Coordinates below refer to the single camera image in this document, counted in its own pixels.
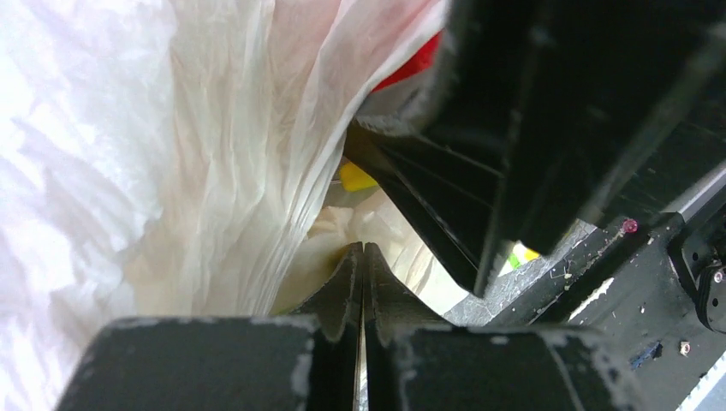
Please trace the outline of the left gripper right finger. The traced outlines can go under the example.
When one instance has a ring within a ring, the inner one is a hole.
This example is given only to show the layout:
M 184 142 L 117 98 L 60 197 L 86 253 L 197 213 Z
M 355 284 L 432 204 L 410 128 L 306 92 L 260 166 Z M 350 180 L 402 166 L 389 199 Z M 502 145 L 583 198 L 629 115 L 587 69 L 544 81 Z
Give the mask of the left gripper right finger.
M 456 326 L 364 247 L 372 410 L 642 410 L 634 375 L 604 336 L 568 326 Z

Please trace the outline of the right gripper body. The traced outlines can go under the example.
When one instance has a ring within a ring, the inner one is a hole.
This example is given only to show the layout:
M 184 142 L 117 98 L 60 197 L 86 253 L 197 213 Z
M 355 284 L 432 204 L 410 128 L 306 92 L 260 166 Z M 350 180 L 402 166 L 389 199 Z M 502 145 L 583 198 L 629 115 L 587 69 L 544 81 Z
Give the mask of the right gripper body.
M 454 1 L 421 135 L 466 161 L 474 256 L 551 249 L 602 210 L 722 68 L 722 1 Z

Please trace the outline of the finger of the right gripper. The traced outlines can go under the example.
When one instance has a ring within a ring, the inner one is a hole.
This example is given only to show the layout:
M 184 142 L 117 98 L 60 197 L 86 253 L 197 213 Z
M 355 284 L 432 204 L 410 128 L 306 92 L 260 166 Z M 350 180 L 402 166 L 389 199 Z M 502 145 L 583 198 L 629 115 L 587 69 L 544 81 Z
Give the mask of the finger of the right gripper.
M 389 137 L 356 122 L 344 154 L 384 190 L 453 280 L 483 297 L 502 259 L 486 257 L 499 170 L 416 137 Z

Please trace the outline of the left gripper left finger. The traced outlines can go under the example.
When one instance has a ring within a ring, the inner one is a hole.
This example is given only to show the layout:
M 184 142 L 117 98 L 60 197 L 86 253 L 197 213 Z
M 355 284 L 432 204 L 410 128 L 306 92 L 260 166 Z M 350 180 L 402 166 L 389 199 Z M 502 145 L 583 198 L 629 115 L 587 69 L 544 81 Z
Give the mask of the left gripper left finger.
M 135 317 L 82 355 L 61 410 L 355 410 L 363 247 L 290 313 Z

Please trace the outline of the red fake apple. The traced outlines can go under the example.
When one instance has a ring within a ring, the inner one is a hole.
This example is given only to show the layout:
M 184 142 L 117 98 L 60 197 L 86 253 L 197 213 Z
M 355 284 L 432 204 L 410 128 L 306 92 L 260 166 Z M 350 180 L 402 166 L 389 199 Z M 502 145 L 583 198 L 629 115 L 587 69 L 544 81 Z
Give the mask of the red fake apple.
M 393 86 L 430 68 L 435 58 L 441 34 L 441 32 L 437 33 L 424 43 L 398 70 L 375 86 L 372 92 L 378 92 L 389 86 Z

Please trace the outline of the white plastic bag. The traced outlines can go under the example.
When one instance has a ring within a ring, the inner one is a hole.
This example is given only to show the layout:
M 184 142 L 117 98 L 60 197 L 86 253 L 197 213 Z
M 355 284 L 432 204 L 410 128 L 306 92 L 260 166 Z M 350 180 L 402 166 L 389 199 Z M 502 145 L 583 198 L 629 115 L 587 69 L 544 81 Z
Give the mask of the white plastic bag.
M 137 315 L 265 314 L 444 1 L 4 1 L 1 407 Z

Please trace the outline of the yellow fake banana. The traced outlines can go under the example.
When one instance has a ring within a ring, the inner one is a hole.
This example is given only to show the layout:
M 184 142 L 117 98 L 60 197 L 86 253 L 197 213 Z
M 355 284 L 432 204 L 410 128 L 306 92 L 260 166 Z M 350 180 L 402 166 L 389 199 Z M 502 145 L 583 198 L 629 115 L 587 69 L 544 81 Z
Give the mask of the yellow fake banana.
M 339 168 L 339 180 L 342 188 L 350 193 L 378 186 L 371 176 L 352 162 L 347 162 Z

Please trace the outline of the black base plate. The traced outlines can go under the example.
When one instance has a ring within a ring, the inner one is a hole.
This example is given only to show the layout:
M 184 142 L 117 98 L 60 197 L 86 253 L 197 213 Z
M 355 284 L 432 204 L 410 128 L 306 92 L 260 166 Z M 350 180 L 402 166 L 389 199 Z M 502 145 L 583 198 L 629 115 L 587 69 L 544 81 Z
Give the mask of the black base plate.
M 507 268 L 458 325 L 564 322 L 602 331 L 653 410 L 725 407 L 725 168 L 689 188 L 651 227 L 578 222 L 549 257 Z

